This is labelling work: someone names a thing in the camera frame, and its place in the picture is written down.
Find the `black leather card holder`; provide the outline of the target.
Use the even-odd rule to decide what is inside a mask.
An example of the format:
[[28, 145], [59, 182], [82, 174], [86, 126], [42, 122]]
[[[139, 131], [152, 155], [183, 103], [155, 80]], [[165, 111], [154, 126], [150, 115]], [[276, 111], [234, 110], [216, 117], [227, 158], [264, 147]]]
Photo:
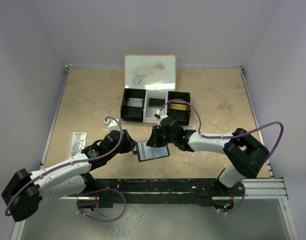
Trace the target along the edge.
[[146, 145], [147, 141], [138, 142], [136, 145], [138, 162], [155, 160], [170, 156], [168, 146], [150, 147]]

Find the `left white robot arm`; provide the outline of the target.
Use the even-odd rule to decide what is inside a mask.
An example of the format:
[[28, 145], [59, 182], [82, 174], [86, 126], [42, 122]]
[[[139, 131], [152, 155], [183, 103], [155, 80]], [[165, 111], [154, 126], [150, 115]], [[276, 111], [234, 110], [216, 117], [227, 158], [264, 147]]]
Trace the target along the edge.
[[16, 171], [2, 192], [5, 216], [21, 222], [53, 200], [69, 195], [92, 195], [96, 181], [90, 172], [118, 154], [133, 152], [135, 147], [136, 142], [127, 130], [113, 130], [61, 163], [33, 172], [24, 168]]

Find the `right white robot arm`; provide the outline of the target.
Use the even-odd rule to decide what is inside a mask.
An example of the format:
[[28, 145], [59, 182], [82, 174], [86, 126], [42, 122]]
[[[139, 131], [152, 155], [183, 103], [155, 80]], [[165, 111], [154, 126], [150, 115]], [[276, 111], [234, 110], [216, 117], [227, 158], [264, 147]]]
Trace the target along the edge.
[[231, 166], [222, 171], [215, 183], [215, 190], [221, 196], [228, 195], [241, 180], [256, 178], [269, 155], [268, 149], [242, 128], [237, 128], [233, 133], [202, 137], [197, 130], [184, 129], [170, 116], [152, 127], [146, 143], [152, 148], [168, 144], [184, 152], [207, 151], [226, 155]]

